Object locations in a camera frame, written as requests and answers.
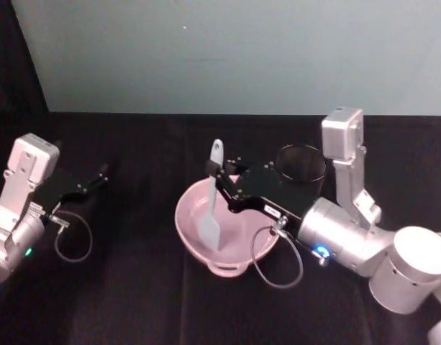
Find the pink bowl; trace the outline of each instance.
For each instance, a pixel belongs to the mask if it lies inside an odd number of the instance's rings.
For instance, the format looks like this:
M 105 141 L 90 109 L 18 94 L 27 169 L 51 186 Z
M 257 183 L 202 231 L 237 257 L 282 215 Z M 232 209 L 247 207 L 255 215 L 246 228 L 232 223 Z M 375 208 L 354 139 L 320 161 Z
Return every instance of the pink bowl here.
M 252 264 L 250 245 L 254 233 L 273 221 L 260 212 L 246 210 L 232 213 L 217 192 L 214 217 L 220 226 L 220 248 L 213 250 L 198 235 L 199 219 L 208 209 L 209 179 L 194 183 L 181 196 L 176 207 L 176 228 L 187 250 L 203 262 L 215 275 L 238 277 Z M 255 257 L 263 258 L 276 244 L 278 236 L 262 231 L 255 240 Z

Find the blue led light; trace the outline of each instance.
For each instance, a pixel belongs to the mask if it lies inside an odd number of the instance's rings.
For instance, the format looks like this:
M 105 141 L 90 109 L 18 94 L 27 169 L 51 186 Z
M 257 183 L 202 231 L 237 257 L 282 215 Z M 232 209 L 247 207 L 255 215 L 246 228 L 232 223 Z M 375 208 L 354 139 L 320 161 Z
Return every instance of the blue led light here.
M 321 254 L 322 257 L 330 257 L 329 250 L 323 246 L 317 246 L 315 250 Z

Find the silicone spatula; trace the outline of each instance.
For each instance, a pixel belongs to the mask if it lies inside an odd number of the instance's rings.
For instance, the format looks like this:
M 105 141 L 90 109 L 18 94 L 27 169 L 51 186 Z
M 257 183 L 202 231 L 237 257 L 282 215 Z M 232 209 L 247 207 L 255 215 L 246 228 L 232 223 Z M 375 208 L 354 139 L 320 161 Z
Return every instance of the silicone spatula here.
M 223 142 L 220 139 L 214 140 L 211 149 L 211 160 L 223 165 Z M 216 196 L 215 178 L 211 176 L 209 177 L 209 207 L 207 213 L 199 220 L 198 234 L 208 248 L 219 250 L 220 226 L 214 218 Z

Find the white sticker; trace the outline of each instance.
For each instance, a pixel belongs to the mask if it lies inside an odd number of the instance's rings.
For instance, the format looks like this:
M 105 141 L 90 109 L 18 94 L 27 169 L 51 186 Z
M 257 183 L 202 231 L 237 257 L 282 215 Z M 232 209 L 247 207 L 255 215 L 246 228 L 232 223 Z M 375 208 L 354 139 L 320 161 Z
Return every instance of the white sticker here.
M 281 212 L 279 212 L 278 210 L 275 210 L 274 208 L 265 205 L 265 212 L 269 213 L 270 215 L 272 215 L 273 217 L 276 218 L 280 218 L 281 217 Z

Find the black tablecloth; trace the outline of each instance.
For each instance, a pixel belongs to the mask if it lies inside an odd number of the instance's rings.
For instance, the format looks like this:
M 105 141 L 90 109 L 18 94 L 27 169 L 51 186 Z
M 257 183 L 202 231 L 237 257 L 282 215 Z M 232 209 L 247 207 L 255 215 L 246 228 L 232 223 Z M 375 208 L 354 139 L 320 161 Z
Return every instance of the black tablecloth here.
M 279 147 L 321 147 L 322 116 L 51 114 L 42 126 L 0 116 L 0 191 L 12 142 L 26 132 L 63 141 L 59 166 L 88 177 L 105 161 L 106 190 L 72 209 L 94 231 L 87 262 L 61 262 L 54 226 L 12 278 L 0 285 L 0 344 L 426 344 L 441 319 L 430 298 L 416 313 L 382 309 L 367 282 L 302 252 L 303 282 L 268 287 L 250 268 L 211 274 L 183 247 L 173 213 L 205 178 L 215 138 L 225 157 L 273 159 Z M 381 226 L 441 231 L 441 117 L 367 116 L 367 190 Z M 323 196 L 335 199 L 333 169 Z M 286 243 L 261 262 L 276 282 L 296 274 Z

